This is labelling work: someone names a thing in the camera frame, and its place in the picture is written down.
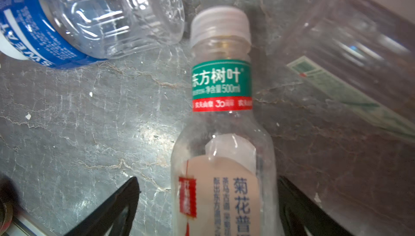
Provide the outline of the chrysanthemum tea bottle green neck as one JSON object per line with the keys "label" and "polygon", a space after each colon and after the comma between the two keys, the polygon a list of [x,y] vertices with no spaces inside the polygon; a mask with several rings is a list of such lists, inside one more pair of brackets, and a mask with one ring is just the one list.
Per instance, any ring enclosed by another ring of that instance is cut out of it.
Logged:
{"label": "chrysanthemum tea bottle green neck", "polygon": [[174,236],[280,236],[273,142],[253,114],[250,24],[200,12],[190,44],[192,116],[171,155]]}

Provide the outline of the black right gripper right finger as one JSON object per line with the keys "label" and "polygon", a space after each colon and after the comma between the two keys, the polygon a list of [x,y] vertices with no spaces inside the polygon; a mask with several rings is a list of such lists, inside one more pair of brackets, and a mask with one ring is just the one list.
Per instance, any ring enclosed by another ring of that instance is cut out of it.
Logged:
{"label": "black right gripper right finger", "polygon": [[352,236],[285,176],[277,181],[279,216],[286,236]]}

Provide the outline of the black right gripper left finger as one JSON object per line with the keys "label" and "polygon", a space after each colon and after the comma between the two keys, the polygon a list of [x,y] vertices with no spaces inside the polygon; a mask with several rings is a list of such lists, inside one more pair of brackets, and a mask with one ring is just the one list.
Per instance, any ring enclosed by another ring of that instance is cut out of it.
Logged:
{"label": "black right gripper left finger", "polygon": [[139,182],[136,177],[131,177],[67,235],[128,236],[137,211],[139,195]]}

